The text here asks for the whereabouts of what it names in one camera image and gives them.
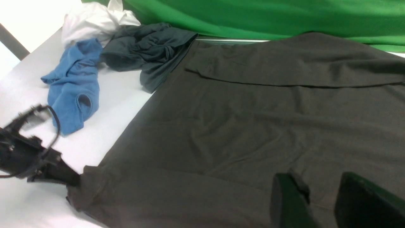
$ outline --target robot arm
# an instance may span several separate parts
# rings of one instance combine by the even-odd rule
[[[26,138],[19,134],[27,119],[46,110],[53,114],[58,132],[52,143],[44,148],[42,140],[36,136]],[[9,173],[0,179],[17,177],[27,178],[28,182],[51,182],[78,186],[80,176],[66,165],[61,153],[52,149],[60,135],[60,123],[50,106],[38,105],[21,113],[6,127],[0,127],[0,170]]]

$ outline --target crumpled clothing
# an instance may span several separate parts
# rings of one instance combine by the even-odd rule
[[[97,38],[105,47],[121,25],[141,25],[131,11],[123,10],[122,0],[110,0],[107,7],[98,2],[82,3],[65,15],[62,44],[66,49],[78,41]]]
[[[167,23],[122,26],[100,60],[116,71],[142,69],[141,85],[154,92],[183,59],[197,33]]]
[[[98,109],[97,63],[101,51],[97,39],[79,41],[65,50],[55,70],[41,78],[50,85],[48,104],[55,110],[62,135],[83,128],[84,121]]]

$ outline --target white cloth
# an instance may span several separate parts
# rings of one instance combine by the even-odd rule
[[[65,15],[63,47],[90,38],[97,38],[105,47],[120,25],[141,25],[131,11],[123,10],[122,0],[110,0],[107,7],[98,2],[81,3]]]

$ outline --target blue cloth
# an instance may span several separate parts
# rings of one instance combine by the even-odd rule
[[[50,85],[48,104],[60,120],[62,135],[83,128],[84,121],[98,109],[96,65],[101,51],[97,39],[77,42],[65,50],[55,70],[41,78]]]

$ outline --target fabric fold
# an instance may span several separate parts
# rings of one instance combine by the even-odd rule
[[[199,48],[186,69],[209,79],[268,86],[365,87],[405,80],[403,58],[317,32]]]

